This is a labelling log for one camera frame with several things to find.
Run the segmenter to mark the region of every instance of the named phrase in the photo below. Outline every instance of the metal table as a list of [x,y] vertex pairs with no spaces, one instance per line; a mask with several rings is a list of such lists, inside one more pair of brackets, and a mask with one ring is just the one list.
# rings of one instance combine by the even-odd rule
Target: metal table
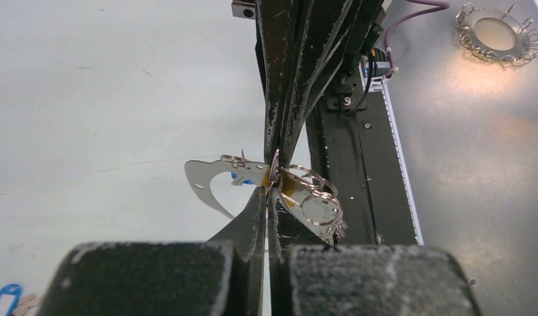
[[[486,315],[538,315],[538,57],[519,69],[469,57],[453,30],[465,2],[391,39],[400,71],[389,90],[423,239],[457,257]],[[420,9],[395,1],[384,27]],[[538,0],[512,14],[538,28]]]

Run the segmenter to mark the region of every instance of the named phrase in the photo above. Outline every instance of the black cable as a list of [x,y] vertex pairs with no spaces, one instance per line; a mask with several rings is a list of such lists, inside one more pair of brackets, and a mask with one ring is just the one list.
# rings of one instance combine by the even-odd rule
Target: black cable
[[346,115],[347,117],[349,117],[350,115],[352,115],[352,113],[358,110],[358,107],[362,105],[365,97],[367,97],[367,95],[369,94],[369,86],[371,85],[371,79],[373,78],[373,55],[371,54],[371,52],[367,54],[367,63],[367,81],[365,83],[365,89],[363,91],[362,97],[358,100],[358,102],[356,102],[356,104],[354,104],[350,111],[346,111],[346,109],[344,108],[344,104],[342,104],[342,100],[340,100],[340,103],[342,104],[342,114]]

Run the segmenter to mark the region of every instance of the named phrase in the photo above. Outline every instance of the blue tag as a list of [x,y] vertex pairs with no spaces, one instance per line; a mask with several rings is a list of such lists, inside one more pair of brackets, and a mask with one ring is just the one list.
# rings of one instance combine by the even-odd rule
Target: blue tag
[[18,284],[9,284],[1,289],[0,316],[9,316],[13,312],[21,293],[22,288]]
[[[238,175],[232,172],[232,179],[238,178]],[[245,184],[254,184],[251,180],[245,180]]]

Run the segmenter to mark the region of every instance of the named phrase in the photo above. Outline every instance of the bunch of keys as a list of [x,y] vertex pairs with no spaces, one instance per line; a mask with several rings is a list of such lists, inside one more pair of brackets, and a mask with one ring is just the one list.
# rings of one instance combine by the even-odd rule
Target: bunch of keys
[[[235,186],[249,180],[267,190],[276,188],[286,202],[286,210],[322,241],[333,246],[334,237],[343,238],[348,228],[342,218],[335,186],[313,170],[300,165],[279,168],[278,154],[277,151],[271,165],[247,160],[243,154],[241,157],[222,155],[212,163],[188,161],[185,163],[185,173],[197,197],[230,219],[234,216],[216,200],[211,190],[211,181],[218,174],[233,172],[237,176],[232,181]],[[298,176],[292,171],[305,174]]]

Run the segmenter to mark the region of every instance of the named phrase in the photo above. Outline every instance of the cable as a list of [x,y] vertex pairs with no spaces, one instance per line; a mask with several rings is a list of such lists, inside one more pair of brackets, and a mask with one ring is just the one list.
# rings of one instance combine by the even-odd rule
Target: cable
[[407,1],[412,2],[412,3],[417,3],[419,5],[434,5],[435,8],[425,9],[425,10],[422,10],[422,11],[418,11],[418,12],[409,14],[409,15],[401,18],[400,20],[396,21],[391,26],[389,26],[389,28],[385,32],[385,37],[383,39],[383,44],[385,44],[385,50],[387,51],[387,57],[389,58],[389,63],[390,63],[390,70],[385,74],[385,78],[391,78],[392,75],[395,72],[398,72],[398,67],[396,67],[394,65],[394,60],[392,58],[392,51],[391,51],[391,48],[389,46],[389,36],[391,35],[391,33],[393,33],[394,29],[399,24],[401,24],[404,21],[409,20],[409,19],[411,19],[411,18],[413,18],[415,16],[423,15],[423,14],[426,14],[426,13],[442,11],[442,10],[448,9],[449,6],[450,6],[449,3],[442,2],[442,1],[432,1],[432,0],[407,0]]
[[365,97],[367,97],[369,93],[369,87],[371,86],[371,79],[373,78],[373,50],[371,50],[371,52],[367,54],[367,63],[368,63],[367,81],[365,83],[365,89],[363,91],[362,97],[358,100],[358,102],[356,102],[356,104],[354,104],[354,106],[350,109],[350,111],[347,111],[344,108],[344,104],[342,100],[340,100],[342,114],[346,115],[347,117],[349,117],[350,115],[352,115],[352,113],[355,113],[358,110],[358,107],[362,105],[362,102],[364,101]]

